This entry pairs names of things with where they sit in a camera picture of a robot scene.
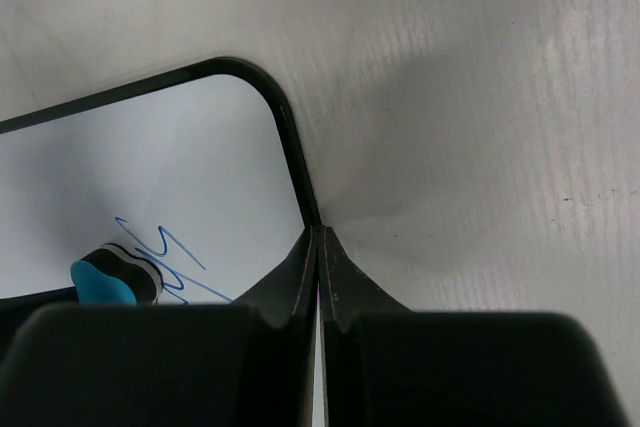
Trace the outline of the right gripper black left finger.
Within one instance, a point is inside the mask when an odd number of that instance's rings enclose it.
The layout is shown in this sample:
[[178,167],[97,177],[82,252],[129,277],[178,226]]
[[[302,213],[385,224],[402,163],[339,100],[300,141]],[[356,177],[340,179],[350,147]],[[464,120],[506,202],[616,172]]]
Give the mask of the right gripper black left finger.
[[5,426],[307,426],[316,230],[229,304],[1,303]]

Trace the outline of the white whiteboard black rim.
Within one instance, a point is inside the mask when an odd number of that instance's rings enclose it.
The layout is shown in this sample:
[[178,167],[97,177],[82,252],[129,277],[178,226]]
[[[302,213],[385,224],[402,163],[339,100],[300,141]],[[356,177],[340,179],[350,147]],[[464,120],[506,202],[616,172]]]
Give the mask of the white whiteboard black rim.
[[320,215],[290,103],[216,57],[1,124],[1,295],[71,284],[105,243],[157,264],[164,303],[225,303]]

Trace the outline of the blue whiteboard eraser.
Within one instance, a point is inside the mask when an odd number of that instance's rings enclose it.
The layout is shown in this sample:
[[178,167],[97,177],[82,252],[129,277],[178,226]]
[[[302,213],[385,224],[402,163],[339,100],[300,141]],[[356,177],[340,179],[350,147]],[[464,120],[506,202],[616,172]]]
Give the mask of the blue whiteboard eraser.
[[84,304],[152,305],[163,288],[161,272],[152,262],[114,243],[75,261],[70,277]]

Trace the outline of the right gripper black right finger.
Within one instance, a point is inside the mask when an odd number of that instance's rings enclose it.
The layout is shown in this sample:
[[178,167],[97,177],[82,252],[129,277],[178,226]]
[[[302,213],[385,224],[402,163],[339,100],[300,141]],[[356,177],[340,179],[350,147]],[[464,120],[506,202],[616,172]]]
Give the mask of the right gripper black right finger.
[[550,312],[415,312],[319,233],[332,426],[624,426],[595,343]]

